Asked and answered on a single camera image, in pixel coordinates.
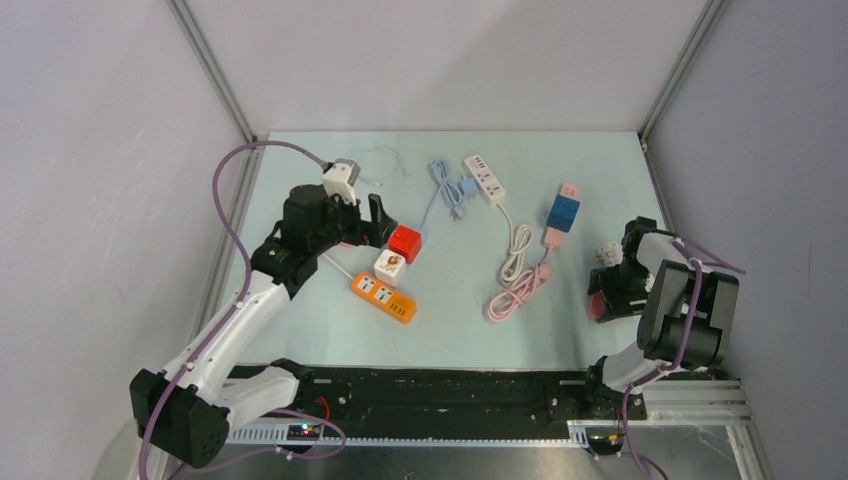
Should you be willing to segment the white cube socket adapter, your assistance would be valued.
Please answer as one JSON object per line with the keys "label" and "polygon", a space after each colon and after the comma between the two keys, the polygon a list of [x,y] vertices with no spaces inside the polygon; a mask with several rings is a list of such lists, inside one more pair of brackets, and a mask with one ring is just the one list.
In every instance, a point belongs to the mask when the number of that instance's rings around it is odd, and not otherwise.
{"label": "white cube socket adapter", "polygon": [[403,255],[384,249],[374,262],[373,269],[378,280],[397,287],[406,273],[407,262]]}

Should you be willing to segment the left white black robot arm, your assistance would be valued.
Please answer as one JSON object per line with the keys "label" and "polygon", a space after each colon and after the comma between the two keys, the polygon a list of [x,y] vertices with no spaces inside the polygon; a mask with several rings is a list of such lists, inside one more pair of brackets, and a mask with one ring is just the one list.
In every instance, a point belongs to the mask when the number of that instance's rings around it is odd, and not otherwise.
{"label": "left white black robot arm", "polygon": [[283,408],[302,416],[314,406],[314,387],[284,366],[271,364],[230,382],[237,360],[264,326],[316,273],[318,259],[339,244],[385,247],[397,221],[377,194],[344,201],[321,185],[294,187],[283,216],[248,256],[243,283],[191,343],[157,372],[140,370],[130,383],[138,435],[139,475],[146,478],[153,447],[200,469],[221,451],[233,429]]}

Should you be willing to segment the pink power strip with cable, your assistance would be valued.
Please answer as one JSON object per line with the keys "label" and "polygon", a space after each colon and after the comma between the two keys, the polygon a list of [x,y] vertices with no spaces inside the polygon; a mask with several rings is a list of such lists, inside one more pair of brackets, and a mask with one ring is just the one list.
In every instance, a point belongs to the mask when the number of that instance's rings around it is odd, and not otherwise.
{"label": "pink power strip with cable", "polygon": [[[581,188],[575,183],[564,183],[557,195],[560,194],[580,201]],[[491,322],[502,323],[506,321],[549,282],[554,273],[554,268],[549,259],[554,252],[562,248],[569,233],[547,228],[545,223],[545,230],[541,239],[541,244],[544,247],[542,259],[533,266],[524,266],[518,280],[511,286],[505,287],[501,284],[501,292],[495,295],[486,307],[486,313]]]}

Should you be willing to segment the pink square plug adapter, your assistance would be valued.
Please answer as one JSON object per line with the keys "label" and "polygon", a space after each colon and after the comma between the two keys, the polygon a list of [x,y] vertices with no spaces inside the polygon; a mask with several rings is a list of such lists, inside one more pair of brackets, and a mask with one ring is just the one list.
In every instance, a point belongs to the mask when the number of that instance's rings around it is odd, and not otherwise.
{"label": "pink square plug adapter", "polygon": [[588,314],[595,322],[604,322],[604,315],[607,312],[607,306],[604,301],[603,294],[600,291],[594,292],[589,299]]}

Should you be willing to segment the blue cube socket adapter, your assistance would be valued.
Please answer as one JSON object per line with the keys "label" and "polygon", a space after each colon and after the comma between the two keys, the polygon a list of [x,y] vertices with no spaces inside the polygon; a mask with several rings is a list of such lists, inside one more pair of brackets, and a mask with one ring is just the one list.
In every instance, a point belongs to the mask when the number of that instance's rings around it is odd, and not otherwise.
{"label": "blue cube socket adapter", "polygon": [[557,195],[546,219],[546,227],[569,233],[577,217],[581,202],[578,199]]}

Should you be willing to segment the red cube socket adapter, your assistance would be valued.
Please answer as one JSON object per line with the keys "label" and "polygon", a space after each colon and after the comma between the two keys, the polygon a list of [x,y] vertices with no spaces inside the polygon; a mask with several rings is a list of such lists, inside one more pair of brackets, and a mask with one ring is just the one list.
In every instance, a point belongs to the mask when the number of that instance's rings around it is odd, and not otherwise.
{"label": "red cube socket adapter", "polygon": [[388,248],[401,255],[409,265],[419,255],[422,245],[421,233],[405,225],[399,225],[388,240]]}

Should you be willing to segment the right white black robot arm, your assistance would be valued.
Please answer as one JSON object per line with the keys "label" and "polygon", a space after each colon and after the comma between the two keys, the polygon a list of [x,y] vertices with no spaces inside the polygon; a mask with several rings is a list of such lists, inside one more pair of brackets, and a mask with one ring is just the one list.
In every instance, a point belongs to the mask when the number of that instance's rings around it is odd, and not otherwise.
{"label": "right white black robot arm", "polygon": [[603,265],[589,274],[590,318],[608,323],[635,317],[638,325],[630,345],[589,369],[580,392],[588,414],[606,417],[625,392],[723,361],[743,269],[642,216],[625,225],[619,243],[596,255]]}

